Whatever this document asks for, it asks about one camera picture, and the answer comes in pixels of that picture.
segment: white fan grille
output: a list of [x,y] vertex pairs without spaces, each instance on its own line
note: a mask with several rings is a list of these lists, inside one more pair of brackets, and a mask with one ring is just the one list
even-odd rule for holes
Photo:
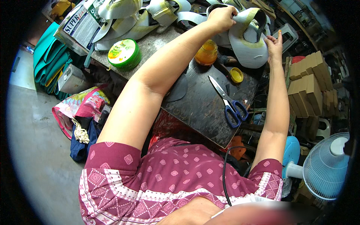
[[340,137],[349,139],[349,133],[337,133],[317,143],[306,157],[303,177],[308,189],[324,200],[335,200],[345,180],[349,156],[335,156],[331,143]]

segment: shirt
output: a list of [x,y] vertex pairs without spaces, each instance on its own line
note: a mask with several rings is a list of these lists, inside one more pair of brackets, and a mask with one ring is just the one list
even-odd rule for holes
[[[195,197],[224,209],[224,160],[203,145],[164,138],[143,158],[129,145],[103,142],[91,146],[79,183],[85,224],[156,224]],[[249,196],[281,199],[282,165],[265,159],[248,178],[226,165],[232,202]]]

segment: blue scissor handle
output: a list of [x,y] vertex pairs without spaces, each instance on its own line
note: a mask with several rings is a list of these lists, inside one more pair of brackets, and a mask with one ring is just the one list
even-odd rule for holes
[[[237,124],[233,124],[233,123],[231,122],[231,120],[230,120],[227,112],[229,112],[231,115],[234,116],[234,119],[237,121]],[[225,105],[225,117],[226,117],[226,120],[228,121],[228,123],[230,124],[230,126],[231,126],[232,128],[236,128],[236,127],[240,126],[241,121],[240,121],[239,117],[238,117],[237,114],[233,111],[233,109],[231,109],[230,106],[228,106],[228,105]]]
[[[232,100],[231,104],[233,105],[233,107],[235,108],[235,112],[238,115],[238,118],[242,121],[246,120],[246,118],[248,117],[249,113],[246,110],[245,106],[243,104],[241,104],[241,102],[236,101],[236,100]],[[241,116],[241,112],[239,112],[238,108],[241,109],[241,111],[243,111],[243,113],[245,114],[244,117]]]

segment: glass jar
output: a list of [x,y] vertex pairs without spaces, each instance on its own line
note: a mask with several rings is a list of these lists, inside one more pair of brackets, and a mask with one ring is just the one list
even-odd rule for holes
[[212,40],[207,40],[194,56],[197,63],[203,66],[212,65],[217,58],[217,45]]

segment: green container lid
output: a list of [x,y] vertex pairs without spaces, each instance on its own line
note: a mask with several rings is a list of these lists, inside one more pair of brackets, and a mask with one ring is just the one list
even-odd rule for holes
[[121,70],[134,69],[141,60],[138,44],[133,39],[124,39],[116,42],[109,50],[108,61]]

